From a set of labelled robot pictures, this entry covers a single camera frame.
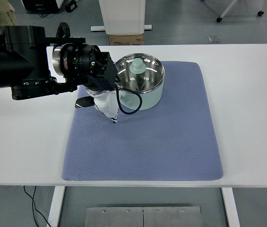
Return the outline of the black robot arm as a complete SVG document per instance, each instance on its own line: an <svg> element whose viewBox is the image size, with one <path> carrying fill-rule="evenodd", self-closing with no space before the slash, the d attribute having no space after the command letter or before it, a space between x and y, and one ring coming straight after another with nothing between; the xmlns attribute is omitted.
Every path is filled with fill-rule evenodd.
<svg viewBox="0 0 267 227"><path fill-rule="evenodd" d="M15 100L73 92L79 85L113 91L119 81L110 54L71 37L66 23L56 37L41 26L0 27L0 88L10 87Z"/></svg>

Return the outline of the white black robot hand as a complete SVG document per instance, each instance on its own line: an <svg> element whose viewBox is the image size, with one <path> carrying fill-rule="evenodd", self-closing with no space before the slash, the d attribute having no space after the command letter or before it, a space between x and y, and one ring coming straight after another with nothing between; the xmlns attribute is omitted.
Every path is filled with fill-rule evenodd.
<svg viewBox="0 0 267 227"><path fill-rule="evenodd" d="M116 91L99 91L86 88L86 92L89 96L78 98L75 108L94 106L96 110L101 111L106 117L112 119L113 123L117 123L119 105Z"/></svg>

